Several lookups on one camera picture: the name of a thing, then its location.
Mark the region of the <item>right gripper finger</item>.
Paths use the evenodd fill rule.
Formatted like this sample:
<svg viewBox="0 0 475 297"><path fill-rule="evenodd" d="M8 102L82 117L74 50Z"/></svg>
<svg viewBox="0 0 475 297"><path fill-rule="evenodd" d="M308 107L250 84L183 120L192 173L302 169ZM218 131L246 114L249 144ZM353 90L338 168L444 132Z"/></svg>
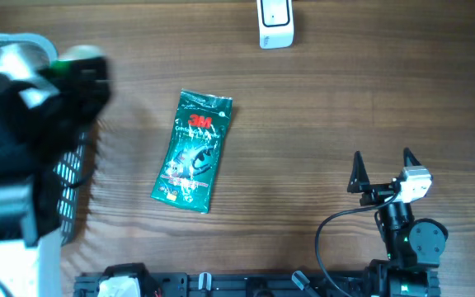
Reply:
<svg viewBox="0 0 475 297"><path fill-rule="evenodd" d="M421 163L417 160L417 158L409 148L403 149L403 162L405 167L414 167L421 165Z"/></svg>
<svg viewBox="0 0 475 297"><path fill-rule="evenodd" d="M354 153L353 167L347 186L347 191L349 193L370 192L370 181L360 151L356 151Z"/></svg>

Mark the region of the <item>green lid small jar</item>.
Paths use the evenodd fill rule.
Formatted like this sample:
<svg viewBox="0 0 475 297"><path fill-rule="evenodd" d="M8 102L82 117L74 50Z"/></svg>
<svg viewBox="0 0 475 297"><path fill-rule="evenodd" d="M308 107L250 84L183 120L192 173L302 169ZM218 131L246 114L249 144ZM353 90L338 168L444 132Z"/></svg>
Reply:
<svg viewBox="0 0 475 297"><path fill-rule="evenodd" d="M103 57L103 51L95 45L75 45L52 62L49 69L57 75L64 75L68 74L71 68L89 64L91 61Z"/></svg>

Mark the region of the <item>green 3M glove packet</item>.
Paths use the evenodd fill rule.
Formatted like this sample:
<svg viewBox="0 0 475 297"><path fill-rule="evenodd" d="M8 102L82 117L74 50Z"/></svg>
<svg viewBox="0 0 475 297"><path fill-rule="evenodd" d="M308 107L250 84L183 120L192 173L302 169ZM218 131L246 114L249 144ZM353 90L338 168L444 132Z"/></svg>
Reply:
<svg viewBox="0 0 475 297"><path fill-rule="evenodd" d="M233 99L183 89L171 138L150 197L208 213Z"/></svg>

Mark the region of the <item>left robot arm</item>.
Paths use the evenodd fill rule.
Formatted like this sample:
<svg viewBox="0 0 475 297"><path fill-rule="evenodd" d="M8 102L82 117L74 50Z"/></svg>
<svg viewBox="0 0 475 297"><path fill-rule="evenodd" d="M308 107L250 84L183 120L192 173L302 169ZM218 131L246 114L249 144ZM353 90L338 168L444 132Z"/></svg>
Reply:
<svg viewBox="0 0 475 297"><path fill-rule="evenodd" d="M44 63L29 45L0 49L0 296L59 296L63 191L55 169L86 144L111 98L108 60L76 45Z"/></svg>

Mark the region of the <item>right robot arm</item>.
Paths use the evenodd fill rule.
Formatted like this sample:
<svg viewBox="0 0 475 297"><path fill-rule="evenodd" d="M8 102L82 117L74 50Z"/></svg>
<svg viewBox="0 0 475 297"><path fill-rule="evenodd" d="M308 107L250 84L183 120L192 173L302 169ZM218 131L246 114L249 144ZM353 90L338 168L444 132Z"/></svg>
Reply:
<svg viewBox="0 0 475 297"><path fill-rule="evenodd" d="M374 220L388 258L373 260L364 269L364 296L439 296L436 269L449 236L433 219L416 219L412 203L426 197L433 177L409 148L404 167L389 183L373 184L361 152L354 154L347 191L360 193L360 205L375 210Z"/></svg>

